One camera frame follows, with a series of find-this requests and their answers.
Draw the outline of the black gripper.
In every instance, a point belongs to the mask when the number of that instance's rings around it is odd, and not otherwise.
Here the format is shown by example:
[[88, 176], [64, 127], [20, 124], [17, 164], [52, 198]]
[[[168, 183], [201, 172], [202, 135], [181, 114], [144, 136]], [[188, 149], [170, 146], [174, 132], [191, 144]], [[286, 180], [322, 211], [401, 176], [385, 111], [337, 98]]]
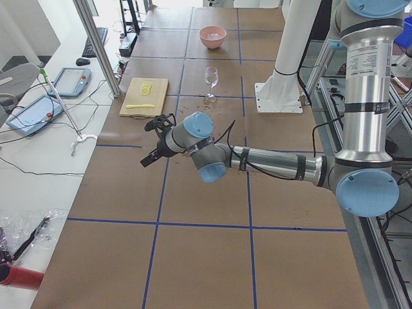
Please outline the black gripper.
[[140, 161], [140, 163], [143, 167], [148, 167], [161, 157], [170, 158], [175, 154], [176, 153], [167, 146], [165, 137], [161, 136], [157, 141], [156, 149], [151, 151], [145, 158]]

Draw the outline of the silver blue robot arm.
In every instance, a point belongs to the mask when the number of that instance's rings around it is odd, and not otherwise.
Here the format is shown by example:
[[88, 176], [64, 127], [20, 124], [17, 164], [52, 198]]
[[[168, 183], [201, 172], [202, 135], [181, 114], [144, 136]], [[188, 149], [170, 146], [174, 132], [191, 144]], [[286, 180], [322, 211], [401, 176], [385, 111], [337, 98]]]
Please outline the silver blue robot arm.
[[229, 167], [253, 168], [271, 177], [312, 182], [335, 193], [339, 205], [360, 217], [380, 216], [398, 202], [392, 159], [385, 150], [390, 110], [392, 45], [404, 28], [407, 1], [334, 1], [328, 38], [346, 49], [343, 145], [333, 157], [299, 154], [215, 142], [211, 118], [196, 112], [180, 123], [158, 115], [145, 126], [158, 142], [141, 163], [188, 154], [202, 180], [211, 183]]

